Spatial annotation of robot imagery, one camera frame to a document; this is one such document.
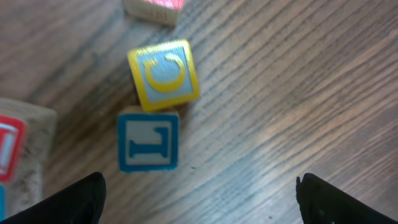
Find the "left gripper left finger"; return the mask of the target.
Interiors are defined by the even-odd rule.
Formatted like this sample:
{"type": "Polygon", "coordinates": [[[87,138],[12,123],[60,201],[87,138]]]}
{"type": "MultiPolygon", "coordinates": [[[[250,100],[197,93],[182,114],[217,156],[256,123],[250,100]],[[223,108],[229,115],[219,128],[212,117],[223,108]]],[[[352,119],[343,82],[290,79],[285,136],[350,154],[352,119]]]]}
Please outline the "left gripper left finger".
{"type": "Polygon", "coordinates": [[[94,172],[5,220],[3,224],[97,224],[106,200],[103,174],[94,172]]]}

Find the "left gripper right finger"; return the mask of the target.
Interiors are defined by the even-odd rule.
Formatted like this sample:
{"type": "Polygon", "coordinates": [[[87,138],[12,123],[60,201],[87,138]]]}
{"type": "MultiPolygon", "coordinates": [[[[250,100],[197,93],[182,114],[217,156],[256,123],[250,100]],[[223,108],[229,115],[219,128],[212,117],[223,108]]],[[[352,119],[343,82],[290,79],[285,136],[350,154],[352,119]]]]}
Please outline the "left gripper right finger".
{"type": "Polygon", "coordinates": [[[397,224],[312,173],[296,178],[304,224],[397,224]]]}

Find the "blue L block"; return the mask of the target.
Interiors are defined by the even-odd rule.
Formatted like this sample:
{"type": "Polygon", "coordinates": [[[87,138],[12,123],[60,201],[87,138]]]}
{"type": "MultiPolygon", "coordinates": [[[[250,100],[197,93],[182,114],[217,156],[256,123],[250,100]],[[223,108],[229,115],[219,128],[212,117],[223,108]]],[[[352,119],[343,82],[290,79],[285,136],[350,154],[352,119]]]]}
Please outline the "blue L block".
{"type": "Polygon", "coordinates": [[[172,170],[178,165],[179,115],[124,108],[117,118],[118,164],[123,172],[172,170]]]}

